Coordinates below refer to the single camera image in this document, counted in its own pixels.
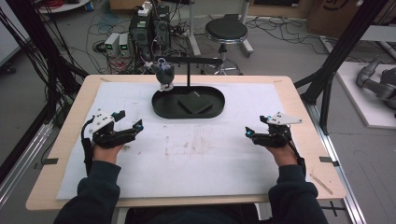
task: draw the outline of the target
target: person's right arm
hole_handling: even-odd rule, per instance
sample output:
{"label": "person's right arm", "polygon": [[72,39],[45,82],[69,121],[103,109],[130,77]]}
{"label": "person's right arm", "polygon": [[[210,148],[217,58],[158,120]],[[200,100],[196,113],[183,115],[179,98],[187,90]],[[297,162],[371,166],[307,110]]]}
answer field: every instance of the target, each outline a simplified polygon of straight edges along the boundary
{"label": "person's right arm", "polygon": [[267,148],[279,166],[279,178],[269,191],[274,223],[328,223],[317,201],[318,190],[306,182],[289,146]]}

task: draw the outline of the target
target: chair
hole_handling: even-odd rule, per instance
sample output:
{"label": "chair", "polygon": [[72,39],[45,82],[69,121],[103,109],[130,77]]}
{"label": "chair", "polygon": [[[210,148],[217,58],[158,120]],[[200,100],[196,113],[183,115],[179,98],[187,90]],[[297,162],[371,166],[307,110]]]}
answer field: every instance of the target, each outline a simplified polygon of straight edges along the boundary
{"label": "chair", "polygon": [[242,43],[248,36],[248,28],[236,19],[224,17],[208,22],[205,34],[210,40],[221,44],[219,54],[223,64],[218,66],[206,64],[203,73],[226,76],[230,71],[234,71],[234,75],[242,75],[238,65],[226,58],[226,45]]}

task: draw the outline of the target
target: printed logo on box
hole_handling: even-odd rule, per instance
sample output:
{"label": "printed logo on box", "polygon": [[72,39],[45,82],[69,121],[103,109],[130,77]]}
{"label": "printed logo on box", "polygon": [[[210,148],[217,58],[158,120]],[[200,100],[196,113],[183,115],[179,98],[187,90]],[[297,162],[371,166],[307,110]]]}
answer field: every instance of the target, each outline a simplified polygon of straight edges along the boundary
{"label": "printed logo on box", "polygon": [[326,0],[323,8],[329,11],[336,11],[343,8],[349,0]]}

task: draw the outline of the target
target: long sleeve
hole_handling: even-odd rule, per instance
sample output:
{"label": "long sleeve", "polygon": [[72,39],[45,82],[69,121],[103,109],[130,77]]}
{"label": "long sleeve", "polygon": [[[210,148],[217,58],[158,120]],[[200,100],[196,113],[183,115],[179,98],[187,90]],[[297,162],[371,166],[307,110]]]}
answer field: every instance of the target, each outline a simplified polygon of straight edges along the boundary
{"label": "long sleeve", "polygon": [[94,161],[90,175],[78,184],[78,196],[64,205],[55,224],[111,223],[120,197],[117,178],[120,167],[105,161]]}
{"label": "long sleeve", "polygon": [[274,223],[328,223],[317,197],[317,188],[305,182],[301,166],[279,167],[277,185],[269,191]]}

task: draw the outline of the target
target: black tape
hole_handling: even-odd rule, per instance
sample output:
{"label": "black tape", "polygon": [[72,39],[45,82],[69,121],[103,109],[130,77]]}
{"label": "black tape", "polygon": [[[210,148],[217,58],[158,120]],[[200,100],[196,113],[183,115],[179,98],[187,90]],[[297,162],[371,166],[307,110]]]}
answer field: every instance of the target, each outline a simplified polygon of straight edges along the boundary
{"label": "black tape", "polygon": [[53,165],[58,163],[59,158],[44,159],[43,165]]}
{"label": "black tape", "polygon": [[321,162],[331,162],[334,167],[340,166],[340,162],[333,161],[330,157],[319,157]]}

